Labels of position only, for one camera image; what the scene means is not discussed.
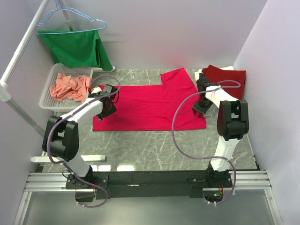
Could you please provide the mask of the green hanging t-shirt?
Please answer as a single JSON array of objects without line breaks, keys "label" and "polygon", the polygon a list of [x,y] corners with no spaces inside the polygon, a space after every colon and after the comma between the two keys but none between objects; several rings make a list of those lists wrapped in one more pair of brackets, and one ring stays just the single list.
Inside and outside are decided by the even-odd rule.
[{"label": "green hanging t-shirt", "polygon": [[97,30],[39,30],[37,33],[48,47],[55,63],[62,63],[68,68],[92,67],[104,71],[113,69]]}]

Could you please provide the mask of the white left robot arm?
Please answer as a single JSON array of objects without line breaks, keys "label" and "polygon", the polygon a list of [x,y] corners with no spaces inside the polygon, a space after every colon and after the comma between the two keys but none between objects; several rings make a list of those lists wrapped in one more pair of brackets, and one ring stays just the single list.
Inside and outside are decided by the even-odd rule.
[{"label": "white left robot arm", "polygon": [[60,117],[51,116],[46,125],[42,149],[52,163],[57,158],[68,170],[75,173],[77,183],[89,188],[94,182],[91,166],[78,153],[79,128],[93,117],[99,121],[117,112],[114,99],[119,97],[115,86],[105,85],[93,88],[88,98],[79,107]]}]

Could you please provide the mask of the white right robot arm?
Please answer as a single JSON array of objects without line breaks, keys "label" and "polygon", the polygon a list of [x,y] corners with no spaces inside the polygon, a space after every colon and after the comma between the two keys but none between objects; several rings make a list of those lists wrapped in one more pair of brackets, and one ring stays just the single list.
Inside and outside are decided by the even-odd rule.
[{"label": "white right robot arm", "polygon": [[196,81],[200,92],[194,103],[193,112],[204,115],[212,105],[218,107],[217,132],[219,140],[215,157],[210,161],[212,172],[206,175],[206,183],[216,187],[222,182],[222,175],[230,168],[228,160],[233,156],[236,145],[249,131],[248,103],[231,96],[218,83],[210,83],[203,77]]}]

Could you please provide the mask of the white clothes rack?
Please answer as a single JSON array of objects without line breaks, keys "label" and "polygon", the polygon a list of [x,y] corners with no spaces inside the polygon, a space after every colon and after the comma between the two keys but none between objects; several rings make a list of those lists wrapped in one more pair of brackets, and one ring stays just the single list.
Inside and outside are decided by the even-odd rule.
[{"label": "white clothes rack", "polygon": [[[25,0],[0,2],[0,71],[7,68],[35,12]],[[53,66],[48,49],[33,34],[8,81],[8,92],[29,116],[45,128],[52,111],[39,107]],[[0,104],[0,163],[29,167],[31,157],[42,152],[42,137],[6,103]]]}]

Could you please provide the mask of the dark red folded t-shirt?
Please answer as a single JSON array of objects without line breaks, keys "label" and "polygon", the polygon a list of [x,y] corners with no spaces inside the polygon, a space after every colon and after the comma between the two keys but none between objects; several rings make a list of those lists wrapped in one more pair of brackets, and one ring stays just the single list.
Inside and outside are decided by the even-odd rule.
[{"label": "dark red folded t-shirt", "polygon": [[237,99],[243,98],[244,85],[246,82],[245,70],[225,70],[209,65],[207,68],[202,69],[202,73],[211,83],[218,83],[225,80],[238,82],[240,84],[239,88],[225,89],[225,91]]}]

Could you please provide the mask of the pink-red t-shirt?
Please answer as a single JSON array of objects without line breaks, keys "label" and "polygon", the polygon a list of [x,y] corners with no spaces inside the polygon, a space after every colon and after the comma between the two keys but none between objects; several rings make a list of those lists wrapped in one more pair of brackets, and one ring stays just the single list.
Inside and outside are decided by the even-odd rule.
[{"label": "pink-red t-shirt", "polygon": [[117,111],[103,120],[94,117],[92,130],[170,131],[173,117],[177,131],[205,129],[206,119],[192,111],[196,96],[178,109],[186,97],[197,92],[186,70],[176,69],[160,77],[160,85],[122,86]]}]

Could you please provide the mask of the white plastic laundry basket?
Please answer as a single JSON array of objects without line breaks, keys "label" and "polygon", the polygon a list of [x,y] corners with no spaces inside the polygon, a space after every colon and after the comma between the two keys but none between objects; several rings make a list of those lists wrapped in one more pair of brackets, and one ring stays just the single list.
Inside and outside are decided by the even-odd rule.
[{"label": "white plastic laundry basket", "polygon": [[91,83],[93,68],[68,68],[55,64],[48,76],[39,106],[54,112],[69,112],[82,104]]}]

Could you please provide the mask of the aluminium rail frame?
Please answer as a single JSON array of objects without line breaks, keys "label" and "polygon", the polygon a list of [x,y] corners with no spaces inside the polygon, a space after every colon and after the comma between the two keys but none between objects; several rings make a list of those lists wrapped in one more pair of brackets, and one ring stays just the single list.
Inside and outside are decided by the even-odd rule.
[{"label": "aluminium rail frame", "polygon": [[[283,224],[271,183],[266,171],[131,171],[131,172],[94,172],[94,182],[108,191],[111,198],[122,197],[203,197],[209,191],[219,190],[264,190],[273,221]],[[34,192],[74,191],[87,196],[91,193],[97,199],[104,199],[100,189],[83,186],[72,174],[66,172],[30,173],[14,224],[24,222],[26,211]]]}]

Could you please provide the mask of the salmon orange t-shirt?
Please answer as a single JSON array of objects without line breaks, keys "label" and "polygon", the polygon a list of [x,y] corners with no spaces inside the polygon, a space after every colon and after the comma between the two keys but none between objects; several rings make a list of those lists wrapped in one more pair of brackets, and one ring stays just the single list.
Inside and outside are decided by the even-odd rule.
[{"label": "salmon orange t-shirt", "polygon": [[83,103],[86,99],[91,78],[87,75],[72,77],[58,73],[55,85],[50,87],[50,95],[56,101],[71,99]]}]

